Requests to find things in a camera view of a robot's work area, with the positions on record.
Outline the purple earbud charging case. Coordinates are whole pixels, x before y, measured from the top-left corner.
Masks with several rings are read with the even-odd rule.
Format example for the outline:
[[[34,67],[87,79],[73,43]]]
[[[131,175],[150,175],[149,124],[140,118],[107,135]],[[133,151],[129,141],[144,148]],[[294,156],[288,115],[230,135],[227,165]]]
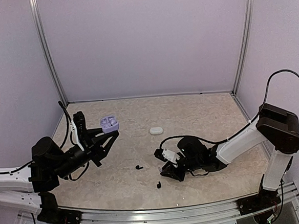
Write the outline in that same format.
[[[116,117],[113,115],[103,117],[100,120],[99,125],[101,126],[103,133],[110,133],[110,132],[118,131],[119,129],[119,123],[116,120]]]

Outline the white earbud charging case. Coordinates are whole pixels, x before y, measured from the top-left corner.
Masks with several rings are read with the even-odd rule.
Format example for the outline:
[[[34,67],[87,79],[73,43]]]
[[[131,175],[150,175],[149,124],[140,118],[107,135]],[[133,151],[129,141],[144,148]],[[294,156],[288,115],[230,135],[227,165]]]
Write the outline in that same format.
[[[149,129],[151,135],[161,135],[163,131],[162,127],[153,127]]]

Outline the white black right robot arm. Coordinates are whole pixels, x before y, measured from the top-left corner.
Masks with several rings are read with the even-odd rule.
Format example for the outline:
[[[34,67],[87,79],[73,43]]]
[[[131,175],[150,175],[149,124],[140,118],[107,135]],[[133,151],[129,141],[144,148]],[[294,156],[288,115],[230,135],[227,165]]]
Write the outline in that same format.
[[[165,162],[160,174],[182,182],[186,173],[192,175],[199,169],[206,175],[221,171],[239,156],[269,142],[273,152],[262,176],[262,190],[253,199],[256,207],[265,209],[273,201],[273,191],[278,189],[292,157],[299,151],[299,119],[295,113],[263,104],[258,116],[235,136],[216,142],[211,148],[203,142],[195,136],[181,136],[177,152],[157,148],[154,156]]]

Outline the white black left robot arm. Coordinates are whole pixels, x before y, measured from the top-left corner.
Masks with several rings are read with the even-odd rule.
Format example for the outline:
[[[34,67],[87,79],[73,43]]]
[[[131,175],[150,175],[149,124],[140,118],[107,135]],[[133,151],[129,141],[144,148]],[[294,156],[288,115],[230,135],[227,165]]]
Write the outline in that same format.
[[[0,169],[0,206],[41,213],[53,223],[60,223],[65,215],[58,207],[52,191],[59,180],[70,180],[79,168],[97,167],[108,155],[119,136],[115,116],[100,120],[100,127],[87,129],[83,112],[69,120],[75,143],[63,151],[50,137],[41,138],[32,147],[32,160],[19,168]]]

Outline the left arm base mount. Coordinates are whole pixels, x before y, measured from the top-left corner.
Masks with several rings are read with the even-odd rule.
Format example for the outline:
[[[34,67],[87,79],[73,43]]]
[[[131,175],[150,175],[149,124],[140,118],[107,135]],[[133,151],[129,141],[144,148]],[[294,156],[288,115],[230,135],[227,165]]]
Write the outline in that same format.
[[[38,193],[40,196],[41,211],[37,219],[41,222],[50,224],[80,224],[82,212],[78,210],[70,210],[60,208],[57,204],[55,195],[49,192]]]

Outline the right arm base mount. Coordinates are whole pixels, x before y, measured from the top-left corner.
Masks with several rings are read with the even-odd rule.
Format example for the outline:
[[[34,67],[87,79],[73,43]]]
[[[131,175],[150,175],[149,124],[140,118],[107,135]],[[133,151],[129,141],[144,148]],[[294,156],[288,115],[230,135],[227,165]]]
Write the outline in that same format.
[[[260,186],[257,194],[238,199],[237,206],[240,215],[243,216],[246,214],[267,209],[269,207],[274,207],[275,205],[279,205],[281,202],[282,200],[279,197],[279,193],[277,190],[264,190],[263,187]]]

